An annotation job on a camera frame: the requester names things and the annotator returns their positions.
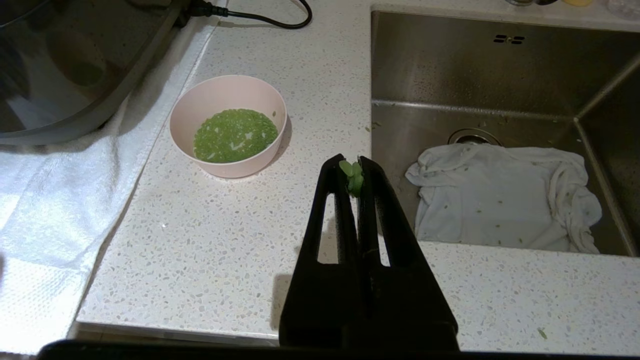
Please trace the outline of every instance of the kitchen counter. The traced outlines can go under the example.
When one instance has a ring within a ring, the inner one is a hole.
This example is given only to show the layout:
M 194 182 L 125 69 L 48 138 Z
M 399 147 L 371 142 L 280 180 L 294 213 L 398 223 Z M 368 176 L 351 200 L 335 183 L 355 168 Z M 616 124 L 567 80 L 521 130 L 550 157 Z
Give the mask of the kitchen counter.
M 291 126 L 257 175 L 216 179 L 161 132 L 77 320 L 158 336 L 277 340 L 279 314 L 320 166 L 370 155 L 371 10 L 640 31 L 596 2 L 310 0 L 310 26 L 228 18 L 188 86 L 223 74 L 279 89 Z M 299 22 L 285 0 L 229 8 Z M 328 207 L 325 222 L 332 224 Z M 335 236 L 325 227 L 325 238 Z M 640 355 L 640 259 L 421 243 L 458 320 L 463 350 Z M 330 258 L 329 248 L 321 257 Z

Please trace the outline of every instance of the sink drain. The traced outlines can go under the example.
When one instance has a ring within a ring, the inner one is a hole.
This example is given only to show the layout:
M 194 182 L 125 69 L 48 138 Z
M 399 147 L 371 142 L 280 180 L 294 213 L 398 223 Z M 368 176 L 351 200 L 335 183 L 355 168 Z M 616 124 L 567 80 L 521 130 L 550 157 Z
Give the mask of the sink drain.
M 460 129 L 451 134 L 447 143 L 490 143 L 502 146 L 495 136 L 480 129 Z

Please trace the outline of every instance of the white towel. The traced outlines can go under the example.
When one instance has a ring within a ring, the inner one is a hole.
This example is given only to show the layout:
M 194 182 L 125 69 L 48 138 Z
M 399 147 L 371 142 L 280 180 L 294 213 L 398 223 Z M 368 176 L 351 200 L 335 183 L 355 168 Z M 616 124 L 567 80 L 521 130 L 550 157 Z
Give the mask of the white towel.
M 0 352 L 36 354 L 67 336 L 100 245 L 217 23 L 181 29 L 102 129 L 62 145 L 0 147 Z
M 602 209 L 578 154 L 457 143 L 424 151 L 406 178 L 421 186 L 418 240 L 598 253 Z

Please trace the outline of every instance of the appliance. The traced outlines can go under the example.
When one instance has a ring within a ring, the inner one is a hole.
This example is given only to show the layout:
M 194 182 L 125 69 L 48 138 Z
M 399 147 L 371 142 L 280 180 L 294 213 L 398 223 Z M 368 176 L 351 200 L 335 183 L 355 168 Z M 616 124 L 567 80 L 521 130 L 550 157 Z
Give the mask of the appliance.
M 64 142 L 101 126 L 189 0 L 1 0 L 0 144 Z

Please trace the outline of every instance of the stainless steel sink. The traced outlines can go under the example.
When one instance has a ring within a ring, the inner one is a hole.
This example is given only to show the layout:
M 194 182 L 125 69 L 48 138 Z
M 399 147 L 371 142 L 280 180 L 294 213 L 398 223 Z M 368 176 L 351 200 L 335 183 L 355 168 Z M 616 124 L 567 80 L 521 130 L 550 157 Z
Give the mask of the stainless steel sink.
M 584 157 L 604 254 L 638 255 L 640 33 L 372 13 L 372 157 L 409 222 L 406 169 L 451 142 Z

